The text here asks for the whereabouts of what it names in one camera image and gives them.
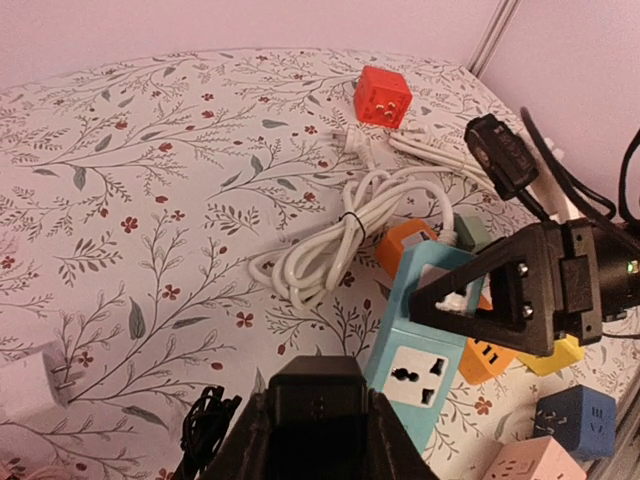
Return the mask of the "green plug adapter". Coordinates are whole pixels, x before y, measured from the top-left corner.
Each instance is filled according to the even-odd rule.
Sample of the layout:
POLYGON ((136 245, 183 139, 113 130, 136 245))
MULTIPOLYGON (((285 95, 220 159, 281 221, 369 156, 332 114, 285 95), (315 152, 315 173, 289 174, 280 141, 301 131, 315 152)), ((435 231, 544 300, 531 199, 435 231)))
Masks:
POLYGON ((477 216, 454 214, 454 231, 457 235, 456 247, 477 253, 492 242, 492 238, 477 216))

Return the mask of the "teal USB charger socket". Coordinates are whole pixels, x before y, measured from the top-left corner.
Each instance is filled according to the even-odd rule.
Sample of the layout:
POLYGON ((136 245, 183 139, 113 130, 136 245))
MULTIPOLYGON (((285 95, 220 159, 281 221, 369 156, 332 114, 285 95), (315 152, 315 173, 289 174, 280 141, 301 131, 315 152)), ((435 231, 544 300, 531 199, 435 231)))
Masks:
POLYGON ((435 241, 405 250, 364 369, 367 384, 390 401, 420 453, 437 423, 467 338, 412 322, 409 297, 472 258, 469 252, 435 241))

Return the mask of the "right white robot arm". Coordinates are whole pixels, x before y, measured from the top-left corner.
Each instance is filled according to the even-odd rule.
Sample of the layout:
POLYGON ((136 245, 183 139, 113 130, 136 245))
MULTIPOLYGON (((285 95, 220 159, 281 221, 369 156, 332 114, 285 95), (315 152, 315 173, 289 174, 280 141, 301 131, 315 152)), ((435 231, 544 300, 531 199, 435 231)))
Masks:
POLYGON ((627 195, 639 140, 612 202, 570 174, 529 111, 520 114, 525 136, 487 114, 468 122, 464 141, 498 196, 518 199, 537 222, 412 292, 408 312, 414 323, 548 357, 566 336, 599 342, 605 323, 639 304, 639 219, 627 195))

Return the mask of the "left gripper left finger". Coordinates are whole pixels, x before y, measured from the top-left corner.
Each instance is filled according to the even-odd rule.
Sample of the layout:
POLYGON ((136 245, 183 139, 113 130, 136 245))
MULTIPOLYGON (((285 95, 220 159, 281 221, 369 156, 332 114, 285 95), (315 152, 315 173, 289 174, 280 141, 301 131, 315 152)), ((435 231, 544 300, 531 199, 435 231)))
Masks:
POLYGON ((251 479, 260 477, 270 431, 267 394, 226 398, 203 392, 182 423, 182 459, 176 479, 251 479))

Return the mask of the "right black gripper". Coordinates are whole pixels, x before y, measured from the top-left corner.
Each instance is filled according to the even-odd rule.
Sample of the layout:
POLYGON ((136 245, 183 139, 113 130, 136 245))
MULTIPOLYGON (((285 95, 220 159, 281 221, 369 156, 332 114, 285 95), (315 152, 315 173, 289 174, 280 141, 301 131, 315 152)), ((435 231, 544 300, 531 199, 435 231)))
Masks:
MULTIPOLYGON (((409 301, 409 319, 534 356, 550 356, 555 350, 553 321, 534 310, 553 304, 548 244, 552 233, 551 223, 536 223, 494 242, 416 290, 409 301), (437 307, 449 294, 485 279, 493 310, 469 314, 437 307)), ((601 340, 605 323, 624 319, 639 305, 639 250, 586 219, 562 224, 561 233, 561 307, 555 322, 561 336, 572 336, 580 345, 594 344, 601 340)))

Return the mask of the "yellow cube socket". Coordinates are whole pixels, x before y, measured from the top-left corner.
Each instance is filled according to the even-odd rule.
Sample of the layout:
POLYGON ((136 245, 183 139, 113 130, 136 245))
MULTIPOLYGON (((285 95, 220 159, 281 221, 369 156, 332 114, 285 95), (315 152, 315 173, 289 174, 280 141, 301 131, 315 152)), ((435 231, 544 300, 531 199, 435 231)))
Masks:
POLYGON ((585 348, 579 344, 578 339, 567 335, 555 341, 554 352, 550 356, 537 357, 519 353, 517 359, 537 376, 544 377, 582 361, 584 356, 585 348))

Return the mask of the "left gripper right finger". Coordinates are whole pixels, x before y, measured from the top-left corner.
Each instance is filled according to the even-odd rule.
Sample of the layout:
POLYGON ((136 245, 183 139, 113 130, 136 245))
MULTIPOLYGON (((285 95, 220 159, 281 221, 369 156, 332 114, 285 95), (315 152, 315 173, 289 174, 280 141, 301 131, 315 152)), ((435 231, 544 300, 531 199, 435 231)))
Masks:
POLYGON ((369 478, 438 480, 422 459, 387 397, 369 391, 369 478))

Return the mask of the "black plug with cable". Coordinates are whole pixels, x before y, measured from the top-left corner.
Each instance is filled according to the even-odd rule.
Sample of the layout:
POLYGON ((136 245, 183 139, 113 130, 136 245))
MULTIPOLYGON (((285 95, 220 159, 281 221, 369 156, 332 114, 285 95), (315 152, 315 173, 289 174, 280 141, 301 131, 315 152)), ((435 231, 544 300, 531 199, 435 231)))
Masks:
MULTIPOLYGON (((226 397, 220 385, 203 392, 226 397)), ((259 392, 270 431, 265 459, 253 463, 261 476, 251 479, 364 478, 368 390, 354 358, 297 356, 259 392)))

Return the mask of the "orange power strip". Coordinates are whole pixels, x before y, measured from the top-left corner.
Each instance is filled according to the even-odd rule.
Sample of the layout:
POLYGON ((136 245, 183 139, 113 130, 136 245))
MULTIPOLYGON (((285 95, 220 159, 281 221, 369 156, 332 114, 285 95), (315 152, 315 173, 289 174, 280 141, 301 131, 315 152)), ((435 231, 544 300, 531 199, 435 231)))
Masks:
MULTIPOLYGON (((411 219, 388 230, 378 245, 375 256, 380 266, 394 279, 406 249, 436 239, 437 234, 424 221, 411 219)), ((470 385, 480 385, 504 373, 516 355, 514 350, 478 339, 468 339, 458 371, 470 385)))

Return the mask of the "white charger with pink cable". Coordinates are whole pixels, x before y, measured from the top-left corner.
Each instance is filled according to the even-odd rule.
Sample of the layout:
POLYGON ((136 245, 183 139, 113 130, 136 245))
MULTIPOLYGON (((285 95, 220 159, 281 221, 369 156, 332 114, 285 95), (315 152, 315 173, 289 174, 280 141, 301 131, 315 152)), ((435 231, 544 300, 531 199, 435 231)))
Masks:
POLYGON ((24 423, 64 409, 76 381, 53 342, 1 367, 1 421, 24 423))

